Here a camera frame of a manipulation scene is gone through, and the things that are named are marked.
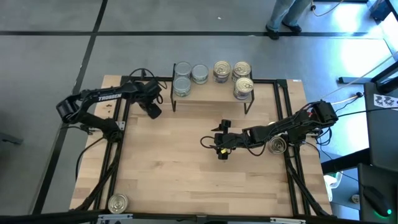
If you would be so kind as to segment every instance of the person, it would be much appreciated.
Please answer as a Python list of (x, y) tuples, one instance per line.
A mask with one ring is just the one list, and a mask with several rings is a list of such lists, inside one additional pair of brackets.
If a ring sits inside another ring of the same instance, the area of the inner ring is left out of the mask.
[(311, 0), (276, 0), (271, 18), (266, 25), (269, 37), (272, 40), (279, 39), (278, 30), (281, 23), (292, 32), (301, 32), (297, 21), (310, 3)]

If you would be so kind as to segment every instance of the white cable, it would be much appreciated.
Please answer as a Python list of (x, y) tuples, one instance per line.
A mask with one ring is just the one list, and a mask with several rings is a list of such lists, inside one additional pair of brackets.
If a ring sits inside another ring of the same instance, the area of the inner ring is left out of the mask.
[(348, 101), (348, 100), (352, 100), (352, 99), (355, 99), (355, 98), (358, 98), (358, 96), (353, 96), (353, 97), (350, 97), (350, 98), (348, 98), (348, 99), (341, 100), (341, 101), (339, 101), (339, 102), (334, 102), (334, 103), (331, 103), (331, 105), (336, 105), (336, 104), (339, 104), (339, 103), (344, 103), (344, 102), (346, 102), (346, 101)]
[(317, 16), (317, 17), (324, 16), (324, 15), (328, 14), (329, 12), (331, 12), (332, 10), (334, 10), (334, 9), (335, 9), (338, 5), (340, 5), (343, 1), (344, 1), (344, 0), (341, 0), (339, 3), (337, 3), (337, 5), (335, 5), (333, 8), (331, 8), (329, 11), (327, 11), (327, 12), (325, 12), (325, 13), (323, 13), (323, 14), (320, 14), (320, 15), (316, 14), (316, 13), (315, 13), (315, 9), (312, 10), (312, 12), (313, 12), (313, 14), (314, 14), (315, 16)]
[(331, 93), (326, 94), (325, 96), (321, 97), (321, 100), (323, 100), (325, 97), (332, 95), (333, 93), (336, 93), (337, 91), (341, 90), (342, 88), (345, 88), (351, 84), (353, 84), (354, 82), (357, 82), (358, 80), (360, 80), (361, 78), (365, 77), (366, 75), (369, 75), (371, 72), (375, 71), (375, 69), (377, 69), (378, 67), (380, 67), (382, 64), (384, 64), (386, 61), (388, 61), (390, 58), (392, 58), (393, 56), (395, 56), (398, 53), (395, 52), (393, 53), (391, 56), (389, 56), (388, 58), (386, 58), (384, 61), (382, 61), (379, 65), (377, 65), (376, 67), (374, 67), (372, 70), (368, 71), (367, 73), (365, 73), (363, 76), (358, 77), (356, 79), (354, 79), (353, 81), (349, 82), (348, 84), (345, 84), (339, 88), (337, 88), (336, 90), (332, 91)]

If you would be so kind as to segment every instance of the sticker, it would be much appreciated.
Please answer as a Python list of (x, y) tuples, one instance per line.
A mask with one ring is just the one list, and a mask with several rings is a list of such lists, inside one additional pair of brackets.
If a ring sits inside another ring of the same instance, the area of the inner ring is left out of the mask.
[(374, 94), (373, 105), (382, 108), (398, 107), (398, 98)]

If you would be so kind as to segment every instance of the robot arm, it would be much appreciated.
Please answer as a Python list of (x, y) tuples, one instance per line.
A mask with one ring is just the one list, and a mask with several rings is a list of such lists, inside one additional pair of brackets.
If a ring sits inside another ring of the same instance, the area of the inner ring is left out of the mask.
[(273, 124), (245, 128), (241, 134), (228, 133), (231, 121), (222, 120), (219, 127), (212, 131), (222, 131), (223, 133), (215, 134), (215, 146), (211, 147), (216, 150), (219, 159), (227, 159), (228, 153), (224, 149), (260, 147), (265, 145), (273, 136), (284, 132), (287, 133), (289, 144), (299, 144), (305, 141), (307, 133), (317, 128), (333, 126), (337, 120), (332, 105), (325, 101), (309, 103), (292, 116)]
[(130, 99), (131, 103), (138, 103), (147, 114), (155, 119), (161, 114), (160, 108), (154, 103), (158, 103), (160, 88), (156, 80), (151, 80), (146, 84), (141, 82), (127, 82), (119, 87), (104, 88), (99, 90), (83, 90), (79, 94), (68, 96), (57, 104), (57, 111), (66, 124), (82, 123), (85, 126), (98, 128), (104, 138), (110, 142), (121, 140), (121, 130), (114, 119), (102, 119), (93, 114), (87, 113), (88, 108), (97, 102), (115, 100), (118, 98)]

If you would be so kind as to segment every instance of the wooden tabletop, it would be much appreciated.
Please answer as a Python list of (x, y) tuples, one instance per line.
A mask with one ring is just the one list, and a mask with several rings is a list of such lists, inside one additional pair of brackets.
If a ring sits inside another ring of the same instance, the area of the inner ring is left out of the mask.
[[(102, 88), (118, 86), (120, 79), (106, 75)], [(292, 109), (297, 111), (306, 103), (303, 85), (300, 80), (288, 80), (288, 86)], [(214, 135), (210, 130), (221, 119), (232, 121), (230, 132), (234, 133), (277, 121), (273, 86), (255, 84), (254, 89), (256, 100), (247, 115), (240, 103), (200, 101), (181, 102), (174, 113), (168, 97), (170, 90), (161, 92), (165, 102), (160, 105), (162, 114), (157, 119), (150, 119), (137, 104), (132, 105), (115, 186), (115, 193), (129, 199), (126, 211), (292, 216), (283, 155), (266, 151), (254, 157), (245, 149), (237, 149), (227, 161), (220, 161), (214, 150), (199, 144), (202, 136)], [(282, 89), (280, 95), (286, 117)], [(95, 115), (112, 117), (115, 103), (116, 100), (98, 103)], [(100, 137), (101, 133), (89, 136), (87, 145)], [(98, 182), (105, 146), (106, 141), (101, 141), (83, 156), (71, 208), (79, 206)], [(331, 213), (318, 152), (304, 145), (300, 154), (308, 189)], [(303, 213), (297, 186), (296, 195)], [(105, 207), (105, 200), (104, 194), (101, 208)]]

